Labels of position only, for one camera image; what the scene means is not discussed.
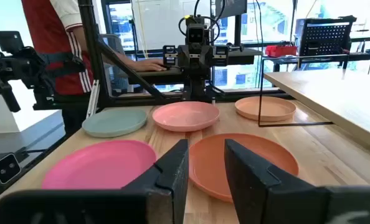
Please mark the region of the peach orange plate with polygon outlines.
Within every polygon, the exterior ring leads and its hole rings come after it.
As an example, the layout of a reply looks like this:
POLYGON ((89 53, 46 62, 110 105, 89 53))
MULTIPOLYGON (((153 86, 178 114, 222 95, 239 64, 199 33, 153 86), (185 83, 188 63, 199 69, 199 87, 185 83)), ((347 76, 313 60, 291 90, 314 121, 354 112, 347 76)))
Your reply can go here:
POLYGON ((255 121, 277 122, 293 118, 296 105, 282 98, 251 96, 235 102, 236 112, 241 116, 255 121))

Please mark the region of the whiteboard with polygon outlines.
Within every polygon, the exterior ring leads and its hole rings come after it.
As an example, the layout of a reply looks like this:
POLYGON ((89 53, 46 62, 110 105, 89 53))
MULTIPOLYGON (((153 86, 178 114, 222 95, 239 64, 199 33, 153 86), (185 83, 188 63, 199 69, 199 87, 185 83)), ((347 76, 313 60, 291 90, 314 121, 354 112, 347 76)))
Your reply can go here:
POLYGON ((194 14, 197 0, 131 0, 139 50, 158 50, 164 45, 183 45, 186 15, 194 14))

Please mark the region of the dark orange plate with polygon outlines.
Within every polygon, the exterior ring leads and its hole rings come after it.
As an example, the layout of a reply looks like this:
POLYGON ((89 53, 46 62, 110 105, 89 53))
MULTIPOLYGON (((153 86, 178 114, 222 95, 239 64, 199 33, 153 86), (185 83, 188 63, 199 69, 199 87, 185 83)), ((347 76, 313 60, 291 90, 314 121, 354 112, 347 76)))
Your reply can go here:
POLYGON ((299 166, 283 146, 260 136, 244 133, 216 134, 201 139, 189 149, 189 178, 203 192, 232 203, 224 162, 224 141, 233 139, 288 173, 297 176, 299 166))

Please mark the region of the red storage box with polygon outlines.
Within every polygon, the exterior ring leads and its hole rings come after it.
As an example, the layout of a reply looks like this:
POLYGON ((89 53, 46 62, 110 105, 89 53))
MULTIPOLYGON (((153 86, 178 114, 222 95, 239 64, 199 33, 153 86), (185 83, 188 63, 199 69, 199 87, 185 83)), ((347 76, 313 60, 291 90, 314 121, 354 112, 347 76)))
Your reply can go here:
POLYGON ((268 45, 265 54, 269 57, 282 57, 286 55, 296 55, 297 47, 292 45, 268 45))

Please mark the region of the person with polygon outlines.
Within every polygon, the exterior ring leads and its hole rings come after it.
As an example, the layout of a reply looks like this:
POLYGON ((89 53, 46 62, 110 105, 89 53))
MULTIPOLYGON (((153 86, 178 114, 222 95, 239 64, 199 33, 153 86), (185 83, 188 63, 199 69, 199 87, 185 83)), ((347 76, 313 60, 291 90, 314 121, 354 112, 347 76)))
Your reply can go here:
MULTIPOLYGON (((37 53, 71 53, 85 64, 85 71, 55 79, 59 95, 85 96, 92 90, 91 68, 78 0, 21 0, 32 43, 37 53)), ((115 52, 129 68, 134 60, 115 52)), ((86 118, 87 108, 62 109, 65 132, 77 132, 86 118)))

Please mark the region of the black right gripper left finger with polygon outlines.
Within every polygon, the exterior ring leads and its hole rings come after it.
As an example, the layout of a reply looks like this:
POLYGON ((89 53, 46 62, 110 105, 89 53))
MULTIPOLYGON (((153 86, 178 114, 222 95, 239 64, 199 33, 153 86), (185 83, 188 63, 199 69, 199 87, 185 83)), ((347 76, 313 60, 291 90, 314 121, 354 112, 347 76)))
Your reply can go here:
POLYGON ((129 202, 124 224, 183 224, 189 178, 189 146, 179 140, 149 169, 123 187, 129 202))

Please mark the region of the black aluminium table frame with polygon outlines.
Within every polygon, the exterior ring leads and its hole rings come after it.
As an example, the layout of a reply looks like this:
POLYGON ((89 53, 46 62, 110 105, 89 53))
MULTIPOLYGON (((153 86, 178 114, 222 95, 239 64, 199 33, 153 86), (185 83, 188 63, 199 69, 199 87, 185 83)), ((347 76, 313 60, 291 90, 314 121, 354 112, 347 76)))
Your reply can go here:
MULTIPOLYGON (((80 15, 85 21, 85 37, 87 40, 88 47, 91 48, 91 52, 94 57, 90 59, 91 68, 96 76, 96 80, 100 81, 100 93, 98 97, 99 107, 114 107, 114 106, 141 106, 141 105, 166 105, 169 103, 176 103, 183 100, 183 88, 184 83, 172 83, 172 84, 151 84, 146 82, 140 76, 139 72, 136 72, 126 66, 114 53, 114 51, 107 46, 106 43, 100 37, 95 25, 95 15, 91 11, 92 8, 91 0, 80 0, 80 15), (148 96, 125 96, 119 100, 115 100, 108 96, 107 90, 107 79, 102 73, 102 58, 106 57, 111 60, 113 64, 119 67, 123 73, 129 78, 130 81, 135 84, 139 84, 144 90, 148 92, 148 96)), ((218 102, 233 102, 247 96, 273 96, 278 98, 286 98, 288 94, 281 90, 268 90, 261 88, 259 90, 252 91, 236 91, 236 92, 225 92, 224 96, 217 96, 216 101, 218 102)), ((89 98, 72 98, 72 102, 68 106, 87 106, 89 98)))

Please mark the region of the black monitor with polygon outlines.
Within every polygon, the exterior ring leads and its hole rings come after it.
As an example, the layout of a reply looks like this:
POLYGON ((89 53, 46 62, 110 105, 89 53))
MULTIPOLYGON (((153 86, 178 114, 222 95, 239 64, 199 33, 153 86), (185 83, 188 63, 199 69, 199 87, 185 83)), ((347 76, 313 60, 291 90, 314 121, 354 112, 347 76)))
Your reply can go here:
POLYGON ((247 0, 215 0, 216 15, 222 19, 247 12, 247 0))

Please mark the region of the grey office chair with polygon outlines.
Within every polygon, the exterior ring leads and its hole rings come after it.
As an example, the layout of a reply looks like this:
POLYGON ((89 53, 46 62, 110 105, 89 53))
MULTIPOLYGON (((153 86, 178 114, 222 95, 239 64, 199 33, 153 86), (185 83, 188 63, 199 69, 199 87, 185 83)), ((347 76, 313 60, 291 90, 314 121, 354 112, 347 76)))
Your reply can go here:
MULTIPOLYGON (((117 35, 101 34, 100 37, 113 51, 118 53, 124 52, 121 45, 121 40, 117 35)), ((103 64, 110 96, 119 96, 122 93, 126 93, 128 90, 128 77, 126 74, 115 65, 110 65, 109 63, 105 62, 103 64)))

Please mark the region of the person's hand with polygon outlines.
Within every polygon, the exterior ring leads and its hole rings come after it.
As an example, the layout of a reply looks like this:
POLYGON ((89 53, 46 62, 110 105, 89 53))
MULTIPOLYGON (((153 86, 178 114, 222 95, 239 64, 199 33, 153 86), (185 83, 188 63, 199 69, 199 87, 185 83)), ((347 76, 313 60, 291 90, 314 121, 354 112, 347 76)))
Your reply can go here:
POLYGON ((162 72, 167 70, 163 60, 160 58, 148 58, 145 60, 134 61, 131 64, 133 70, 137 72, 162 72))

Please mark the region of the teal plate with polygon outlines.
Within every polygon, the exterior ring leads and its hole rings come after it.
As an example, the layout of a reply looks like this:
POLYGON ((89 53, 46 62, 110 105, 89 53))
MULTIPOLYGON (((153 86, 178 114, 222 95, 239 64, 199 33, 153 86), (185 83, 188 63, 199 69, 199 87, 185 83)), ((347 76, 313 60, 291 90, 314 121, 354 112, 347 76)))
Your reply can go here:
POLYGON ((82 129, 96 138, 114 138, 142 128, 147 113, 136 108, 116 108, 99 112, 82 123, 82 129))

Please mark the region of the grey desk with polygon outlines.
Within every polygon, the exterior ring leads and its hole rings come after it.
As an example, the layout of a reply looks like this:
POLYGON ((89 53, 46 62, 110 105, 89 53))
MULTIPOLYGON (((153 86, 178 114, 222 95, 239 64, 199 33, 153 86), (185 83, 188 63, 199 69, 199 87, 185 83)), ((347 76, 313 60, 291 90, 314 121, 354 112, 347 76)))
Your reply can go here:
MULTIPOLYGON (((228 65, 251 65, 254 63, 254 57, 261 56, 263 53, 254 49, 243 49, 229 51, 228 65)), ((204 68, 181 68, 179 66, 168 67, 162 72, 139 72, 138 76, 151 84, 172 84, 184 83, 189 80, 210 80, 212 67, 226 66, 211 66, 204 68)))

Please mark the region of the magenta plate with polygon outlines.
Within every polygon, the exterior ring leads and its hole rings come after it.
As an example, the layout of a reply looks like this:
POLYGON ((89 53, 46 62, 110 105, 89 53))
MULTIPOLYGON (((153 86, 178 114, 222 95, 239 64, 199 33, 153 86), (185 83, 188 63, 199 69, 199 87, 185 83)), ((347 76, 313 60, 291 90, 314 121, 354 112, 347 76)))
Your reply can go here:
POLYGON ((120 189, 148 170, 154 149, 135 140, 105 141, 79 149, 45 175, 43 189, 120 189))

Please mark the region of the salmon pink plate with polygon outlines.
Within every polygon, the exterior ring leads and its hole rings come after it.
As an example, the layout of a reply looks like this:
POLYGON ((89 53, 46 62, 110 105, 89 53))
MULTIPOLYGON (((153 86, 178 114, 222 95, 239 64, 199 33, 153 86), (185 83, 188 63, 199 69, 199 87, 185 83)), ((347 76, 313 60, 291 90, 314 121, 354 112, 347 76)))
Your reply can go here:
POLYGON ((174 132, 193 132, 212 126, 220 111, 212 104, 199 101, 182 101, 159 107, 153 112, 154 122, 174 132))

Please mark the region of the silver metal bracket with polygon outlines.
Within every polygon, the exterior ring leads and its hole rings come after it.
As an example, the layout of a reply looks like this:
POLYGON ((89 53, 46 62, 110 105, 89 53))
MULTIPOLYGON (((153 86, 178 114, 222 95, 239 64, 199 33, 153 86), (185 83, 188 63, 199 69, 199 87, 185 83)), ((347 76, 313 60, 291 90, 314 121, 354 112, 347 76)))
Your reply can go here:
POLYGON ((100 81, 94 80, 92 84, 92 90, 91 90, 89 102, 88 102, 86 118, 89 118, 96 113, 99 93, 100 93, 100 81))

